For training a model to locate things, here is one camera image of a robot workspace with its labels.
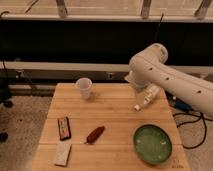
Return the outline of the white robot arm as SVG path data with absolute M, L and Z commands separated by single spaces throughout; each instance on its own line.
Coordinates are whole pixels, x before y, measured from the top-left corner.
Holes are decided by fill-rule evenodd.
M 125 80 L 136 90 L 157 84 L 203 114 L 213 117 L 213 83 L 165 65 L 167 49 L 154 43 L 135 54 L 129 62 Z

